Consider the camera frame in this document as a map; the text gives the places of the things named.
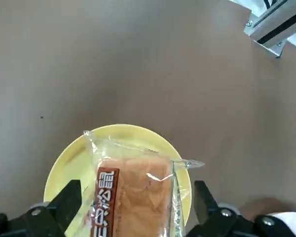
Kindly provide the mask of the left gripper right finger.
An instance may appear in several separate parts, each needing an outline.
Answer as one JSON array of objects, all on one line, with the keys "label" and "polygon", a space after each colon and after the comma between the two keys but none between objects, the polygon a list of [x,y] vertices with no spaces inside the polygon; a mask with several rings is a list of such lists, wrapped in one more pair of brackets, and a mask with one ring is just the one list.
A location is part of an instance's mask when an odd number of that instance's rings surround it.
[{"label": "left gripper right finger", "polygon": [[204,181],[194,182],[194,211],[199,224],[187,237],[294,237],[282,220],[258,215],[250,221],[228,207],[219,207]]}]

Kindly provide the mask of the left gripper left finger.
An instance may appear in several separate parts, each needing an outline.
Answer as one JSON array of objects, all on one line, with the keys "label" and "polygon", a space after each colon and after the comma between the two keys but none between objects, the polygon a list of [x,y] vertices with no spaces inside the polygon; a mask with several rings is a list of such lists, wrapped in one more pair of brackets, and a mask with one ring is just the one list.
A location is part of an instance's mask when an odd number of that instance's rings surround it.
[{"label": "left gripper left finger", "polygon": [[81,203],[80,180],[71,180],[47,206],[10,220],[0,213],[0,237],[64,237]]}]

